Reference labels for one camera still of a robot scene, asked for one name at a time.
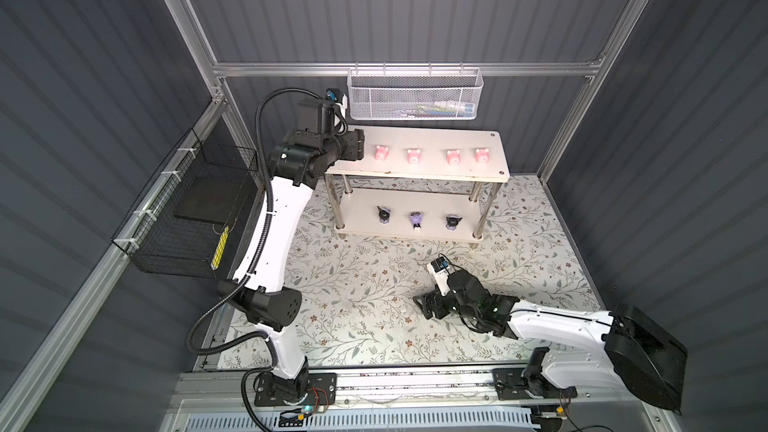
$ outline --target leaf pattern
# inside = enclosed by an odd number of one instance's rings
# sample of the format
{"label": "leaf pattern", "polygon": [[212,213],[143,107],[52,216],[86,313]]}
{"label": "leaf pattern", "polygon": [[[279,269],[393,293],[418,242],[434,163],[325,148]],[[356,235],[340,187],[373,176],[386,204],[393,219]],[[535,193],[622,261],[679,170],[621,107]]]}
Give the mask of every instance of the leaf pattern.
{"label": "leaf pattern", "polygon": [[[471,182],[352,178],[354,187],[469,194]],[[485,205],[488,187],[481,194]],[[310,365],[525,360],[541,341],[476,334],[459,318],[424,319],[412,297],[434,288],[425,266],[439,253],[477,275],[491,293],[561,308],[598,302],[535,176],[515,176],[492,207],[485,240],[468,244],[347,235],[333,231],[321,181],[304,209],[286,264],[286,284],[301,290],[294,324]],[[253,330],[235,312],[226,339]],[[247,341],[226,350],[219,368],[267,363],[266,347]]]}

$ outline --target black wire basket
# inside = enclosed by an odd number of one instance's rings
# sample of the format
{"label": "black wire basket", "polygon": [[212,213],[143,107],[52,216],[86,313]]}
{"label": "black wire basket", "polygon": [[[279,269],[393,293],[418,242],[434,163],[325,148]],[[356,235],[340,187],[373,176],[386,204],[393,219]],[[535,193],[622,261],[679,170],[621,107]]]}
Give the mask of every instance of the black wire basket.
{"label": "black wire basket", "polygon": [[113,237],[141,271],[226,278],[258,196],[256,151],[198,142],[139,214],[134,234]]}

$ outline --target white mesh basket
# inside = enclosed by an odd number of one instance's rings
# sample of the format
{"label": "white mesh basket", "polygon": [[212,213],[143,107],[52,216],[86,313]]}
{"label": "white mesh basket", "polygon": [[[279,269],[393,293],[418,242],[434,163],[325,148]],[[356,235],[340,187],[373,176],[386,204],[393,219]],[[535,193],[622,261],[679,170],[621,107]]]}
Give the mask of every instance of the white mesh basket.
{"label": "white mesh basket", "polygon": [[350,115],[356,120],[471,120],[478,114],[480,69],[350,69]]}

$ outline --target yellow tag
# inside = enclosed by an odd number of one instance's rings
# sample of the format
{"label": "yellow tag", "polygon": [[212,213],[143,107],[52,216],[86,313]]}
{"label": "yellow tag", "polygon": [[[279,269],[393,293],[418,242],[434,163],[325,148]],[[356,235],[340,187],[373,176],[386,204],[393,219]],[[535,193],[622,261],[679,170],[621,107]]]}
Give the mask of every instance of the yellow tag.
{"label": "yellow tag", "polygon": [[226,238],[230,235],[230,226],[224,227],[224,231],[219,237],[219,245],[216,246],[216,253],[214,254],[214,260],[210,262],[210,267],[216,270],[221,262],[221,256],[224,255],[224,246],[226,245]]}

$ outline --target black and purple figurine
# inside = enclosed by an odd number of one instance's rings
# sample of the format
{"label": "black and purple figurine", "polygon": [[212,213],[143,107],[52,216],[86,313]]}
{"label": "black and purple figurine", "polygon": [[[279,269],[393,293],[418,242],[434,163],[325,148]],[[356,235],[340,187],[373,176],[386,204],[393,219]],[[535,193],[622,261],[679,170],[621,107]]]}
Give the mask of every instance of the black and purple figurine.
{"label": "black and purple figurine", "polygon": [[379,209],[379,222],[382,224],[389,223],[389,214],[390,214],[389,209],[387,207],[378,207],[378,209]]}
{"label": "black and purple figurine", "polygon": [[446,217],[446,228],[448,230],[456,230],[456,227],[458,226],[458,223],[462,220],[459,216],[454,216],[451,214],[450,216]]}
{"label": "black and purple figurine", "polygon": [[414,228],[421,229],[423,218],[424,218],[424,212],[411,212],[411,215],[410,215],[411,225]]}

